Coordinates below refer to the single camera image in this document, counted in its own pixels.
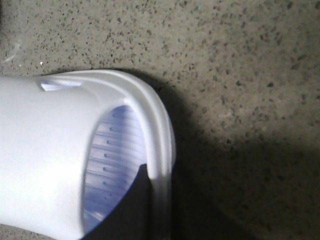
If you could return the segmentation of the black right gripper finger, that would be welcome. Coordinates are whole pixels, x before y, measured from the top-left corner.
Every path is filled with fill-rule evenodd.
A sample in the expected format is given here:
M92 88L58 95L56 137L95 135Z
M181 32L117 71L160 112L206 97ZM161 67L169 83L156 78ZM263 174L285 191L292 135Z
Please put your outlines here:
M151 231L151 181L147 165L139 167L133 184L115 209L85 240L147 240Z

